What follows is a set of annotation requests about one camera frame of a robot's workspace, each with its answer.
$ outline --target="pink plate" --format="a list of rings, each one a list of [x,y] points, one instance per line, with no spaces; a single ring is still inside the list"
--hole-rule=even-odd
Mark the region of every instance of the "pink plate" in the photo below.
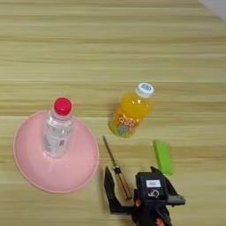
[[[59,158],[45,155],[41,131],[47,112],[30,116],[14,140],[14,157],[22,174],[35,186],[48,192],[72,192],[84,186],[99,163],[99,149],[89,129],[75,118],[72,143]]]

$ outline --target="bottle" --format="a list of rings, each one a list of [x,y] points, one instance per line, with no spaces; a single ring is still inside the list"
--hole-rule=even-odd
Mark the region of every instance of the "bottle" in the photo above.
[[[63,156],[70,144],[74,126],[71,101],[58,98],[44,124],[44,153],[55,158]]]
[[[150,97],[154,88],[148,83],[140,83],[135,92],[125,94],[117,112],[109,121],[109,128],[120,137],[130,137],[137,126],[151,111]]]

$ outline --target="green object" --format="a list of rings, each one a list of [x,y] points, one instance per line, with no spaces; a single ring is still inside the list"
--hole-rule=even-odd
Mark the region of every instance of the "green object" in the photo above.
[[[173,165],[170,161],[169,145],[165,141],[155,140],[153,142],[155,157],[158,163],[159,170],[166,175],[173,174]]]

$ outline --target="red bottle cap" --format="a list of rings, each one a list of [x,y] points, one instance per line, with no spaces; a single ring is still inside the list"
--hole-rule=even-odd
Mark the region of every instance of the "red bottle cap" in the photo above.
[[[67,116],[72,111],[72,103],[67,98],[58,98],[54,103],[54,110],[60,116]]]

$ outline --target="wooden table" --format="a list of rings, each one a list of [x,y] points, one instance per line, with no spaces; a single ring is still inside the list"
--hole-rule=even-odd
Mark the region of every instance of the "wooden table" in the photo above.
[[[135,174],[156,166],[153,139],[166,140],[170,178],[187,199],[174,225],[225,223],[226,26],[198,0],[0,0],[0,224],[125,226],[110,215],[102,170],[115,157]],[[153,113],[131,139],[108,129],[122,94],[141,81],[156,89]],[[43,192],[20,174],[13,136],[58,96],[99,141],[101,164],[85,188]]]

